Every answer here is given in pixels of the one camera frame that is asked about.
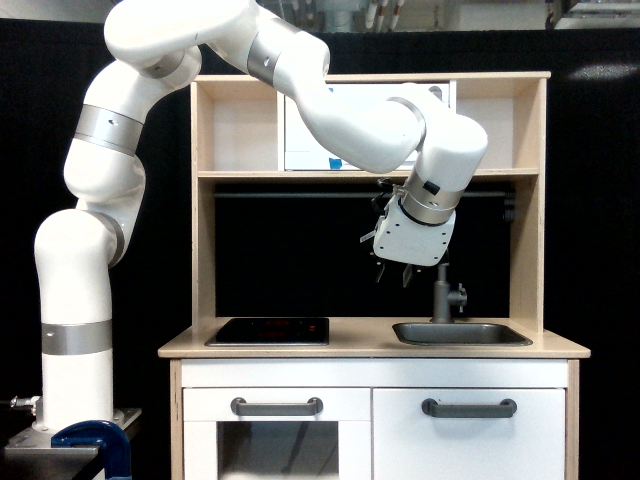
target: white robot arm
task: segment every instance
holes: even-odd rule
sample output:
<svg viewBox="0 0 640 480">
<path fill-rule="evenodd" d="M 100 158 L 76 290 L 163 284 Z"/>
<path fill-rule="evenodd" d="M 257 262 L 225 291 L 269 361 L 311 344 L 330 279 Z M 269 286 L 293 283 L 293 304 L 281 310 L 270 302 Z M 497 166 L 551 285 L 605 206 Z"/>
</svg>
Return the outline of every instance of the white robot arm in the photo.
<svg viewBox="0 0 640 480">
<path fill-rule="evenodd" d="M 356 167 L 386 173 L 417 150 L 409 179 L 372 232 L 375 252 L 415 265 L 444 254 L 454 208 L 487 144 L 472 120 L 411 84 L 366 112 L 339 103 L 324 81 L 324 42 L 255 0 L 127 0 L 108 17 L 105 39 L 116 61 L 86 94 L 64 170 L 78 204 L 45 220 L 35 241 L 42 428 L 113 416 L 108 268 L 126 252 L 142 200 L 135 150 L 146 115 L 198 74 L 197 45 L 292 98 L 319 143 Z"/>
</svg>

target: black induction cooktop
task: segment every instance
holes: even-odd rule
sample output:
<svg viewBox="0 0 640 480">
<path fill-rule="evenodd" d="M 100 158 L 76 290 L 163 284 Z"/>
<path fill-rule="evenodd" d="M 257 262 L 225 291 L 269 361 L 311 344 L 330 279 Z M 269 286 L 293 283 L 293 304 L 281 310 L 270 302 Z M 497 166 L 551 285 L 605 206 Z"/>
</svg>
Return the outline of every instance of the black induction cooktop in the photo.
<svg viewBox="0 0 640 480">
<path fill-rule="evenodd" d="M 232 318 L 205 345 L 328 345 L 324 317 Z"/>
</svg>

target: blue clamp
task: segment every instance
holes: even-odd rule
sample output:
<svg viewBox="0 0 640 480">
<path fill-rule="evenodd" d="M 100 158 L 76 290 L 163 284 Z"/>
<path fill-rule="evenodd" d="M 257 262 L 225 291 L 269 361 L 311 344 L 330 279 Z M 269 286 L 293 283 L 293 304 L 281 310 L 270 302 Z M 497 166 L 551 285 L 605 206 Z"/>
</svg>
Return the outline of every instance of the blue clamp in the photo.
<svg viewBox="0 0 640 480">
<path fill-rule="evenodd" d="M 96 445 L 102 450 L 107 480 L 131 480 L 131 446 L 124 431 L 106 420 L 89 420 L 60 430 L 52 447 Z"/>
</svg>

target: silver joint ring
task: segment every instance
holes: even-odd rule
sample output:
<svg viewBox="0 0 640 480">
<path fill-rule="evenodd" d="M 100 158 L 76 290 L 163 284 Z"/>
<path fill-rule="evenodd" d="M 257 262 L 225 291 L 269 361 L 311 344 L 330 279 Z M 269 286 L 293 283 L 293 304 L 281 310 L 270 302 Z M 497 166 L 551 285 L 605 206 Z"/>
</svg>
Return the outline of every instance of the silver joint ring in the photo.
<svg viewBox="0 0 640 480">
<path fill-rule="evenodd" d="M 184 50 L 180 50 L 179 52 L 168 53 L 150 67 L 141 68 L 138 72 L 143 77 L 155 80 L 171 75 L 184 60 L 184 52 Z"/>
<path fill-rule="evenodd" d="M 110 217 L 109 215 L 105 215 L 104 213 L 100 213 L 100 212 L 91 212 L 89 210 L 83 210 L 83 212 L 88 213 L 89 215 L 91 215 L 92 217 L 95 217 L 97 220 L 99 220 L 108 230 L 109 229 L 113 229 L 115 235 L 116 235 L 116 251 L 113 254 L 113 257 L 111 258 L 111 261 L 109 262 L 108 267 L 111 268 L 114 265 L 116 265 L 124 256 L 124 232 L 122 231 L 122 227 L 120 226 L 120 224 L 118 222 L 116 222 L 116 220 L 112 217 Z"/>
<path fill-rule="evenodd" d="M 387 102 L 396 102 L 407 107 L 416 117 L 416 120 L 418 120 L 418 124 L 420 125 L 420 130 L 422 131 L 422 136 L 420 137 L 420 141 L 418 142 L 418 146 L 416 147 L 416 150 L 420 150 L 420 148 L 422 148 L 422 144 L 424 143 L 424 139 L 427 137 L 427 122 L 425 121 L 420 109 L 406 98 L 390 97 L 387 98 Z"/>
<path fill-rule="evenodd" d="M 87 355 L 112 348 L 111 320 L 76 325 L 42 324 L 42 353 Z"/>
<path fill-rule="evenodd" d="M 442 225 L 449 220 L 464 190 L 449 192 L 432 184 L 435 188 L 429 191 L 426 183 L 415 171 L 411 172 L 400 205 L 407 215 L 420 223 Z"/>
<path fill-rule="evenodd" d="M 252 77 L 273 87 L 273 75 L 280 54 L 291 37 L 301 30 L 281 18 L 274 18 L 271 21 L 277 23 L 278 27 L 264 28 L 258 32 L 249 49 L 247 70 Z"/>
<path fill-rule="evenodd" d="M 142 123 L 93 105 L 83 105 L 74 138 L 133 157 Z"/>
</svg>

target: wooden shelf unit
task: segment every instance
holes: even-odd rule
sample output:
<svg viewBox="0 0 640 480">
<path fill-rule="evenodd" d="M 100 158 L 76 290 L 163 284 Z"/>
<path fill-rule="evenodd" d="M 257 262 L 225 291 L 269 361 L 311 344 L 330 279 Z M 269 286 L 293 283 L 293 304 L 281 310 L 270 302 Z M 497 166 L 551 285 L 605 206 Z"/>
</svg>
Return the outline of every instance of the wooden shelf unit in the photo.
<svg viewBox="0 0 640 480">
<path fill-rule="evenodd" d="M 546 82 L 548 72 L 333 75 L 327 83 L 456 81 L 457 111 L 480 123 L 489 148 L 473 182 L 509 182 L 516 192 L 511 226 L 509 318 L 543 329 Z M 191 85 L 193 327 L 216 317 L 217 184 L 374 183 L 362 171 L 278 171 L 284 156 L 284 97 L 248 76 L 199 76 Z M 401 181 L 407 171 L 391 173 Z"/>
</svg>

